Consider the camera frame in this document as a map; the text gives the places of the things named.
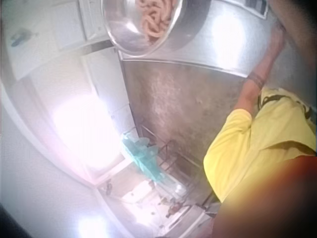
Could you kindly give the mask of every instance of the metal surface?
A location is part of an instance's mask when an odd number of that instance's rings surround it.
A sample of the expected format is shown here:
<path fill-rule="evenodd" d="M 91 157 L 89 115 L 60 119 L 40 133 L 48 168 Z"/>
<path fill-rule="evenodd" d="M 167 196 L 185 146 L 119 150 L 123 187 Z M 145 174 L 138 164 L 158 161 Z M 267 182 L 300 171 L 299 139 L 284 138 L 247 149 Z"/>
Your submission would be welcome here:
<path fill-rule="evenodd" d="M 230 3 L 213 0 L 210 7 L 206 7 L 205 2 L 196 1 L 190 6 L 192 9 L 188 9 L 201 15 L 190 22 L 193 27 L 186 29 L 187 37 L 173 36 L 174 44 L 167 42 L 141 58 L 120 53 L 121 59 L 194 64 L 239 76 L 248 75 L 264 54 L 275 16 L 269 11 L 267 19 L 263 20 Z M 294 57 L 294 50 L 291 50 L 289 55 Z"/>
<path fill-rule="evenodd" d="M 179 28 L 182 25 L 181 22 L 188 18 L 186 16 L 188 13 L 184 14 L 184 12 L 192 1 L 194 0 L 178 0 L 165 35 L 153 44 L 148 42 L 143 34 L 142 13 L 136 6 L 135 0 L 101 0 L 101 5 L 112 43 L 127 55 L 139 57 L 155 51 L 174 35 L 174 28 Z"/>

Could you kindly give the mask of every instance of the white wall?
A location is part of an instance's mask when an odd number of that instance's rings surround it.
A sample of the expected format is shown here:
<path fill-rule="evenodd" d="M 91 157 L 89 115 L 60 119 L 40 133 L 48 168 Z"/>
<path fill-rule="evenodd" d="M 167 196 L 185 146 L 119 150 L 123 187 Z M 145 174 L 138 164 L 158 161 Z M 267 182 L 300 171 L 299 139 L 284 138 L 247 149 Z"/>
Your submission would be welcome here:
<path fill-rule="evenodd" d="M 102 217 L 120 238 L 90 188 L 44 158 L 1 113 L 1 204 L 34 238 L 77 238 L 81 219 Z"/>

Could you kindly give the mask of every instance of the hand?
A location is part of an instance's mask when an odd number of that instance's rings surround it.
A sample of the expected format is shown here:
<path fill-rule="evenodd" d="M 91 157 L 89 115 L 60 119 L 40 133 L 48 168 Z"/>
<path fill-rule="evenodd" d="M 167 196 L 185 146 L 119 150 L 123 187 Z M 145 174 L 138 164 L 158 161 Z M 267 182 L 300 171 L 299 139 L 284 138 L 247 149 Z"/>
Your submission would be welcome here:
<path fill-rule="evenodd" d="M 283 50 L 285 46 L 285 35 L 285 28 L 281 25 L 281 23 L 277 22 L 272 28 L 271 39 L 267 49 L 267 53 L 271 57 L 278 57 Z"/>

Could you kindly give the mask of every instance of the stainless steel bowl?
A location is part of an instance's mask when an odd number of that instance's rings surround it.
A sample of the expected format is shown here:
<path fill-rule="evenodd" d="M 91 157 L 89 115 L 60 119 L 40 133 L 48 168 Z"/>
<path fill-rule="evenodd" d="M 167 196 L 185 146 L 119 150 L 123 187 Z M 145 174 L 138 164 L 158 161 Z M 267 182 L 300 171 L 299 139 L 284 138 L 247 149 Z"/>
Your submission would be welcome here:
<path fill-rule="evenodd" d="M 133 57 L 145 56 L 158 49 L 168 38 L 182 10 L 184 0 L 178 0 L 170 25 L 155 43 L 146 40 L 141 28 L 142 13 L 135 0 L 102 0 L 102 12 L 112 43 Z"/>
<path fill-rule="evenodd" d="M 149 43 L 141 28 L 142 13 L 135 0 L 101 0 L 105 25 L 112 43 L 132 57 L 146 56 L 160 48 L 174 51 L 189 43 L 203 27 L 211 0 L 178 0 L 169 28 Z"/>

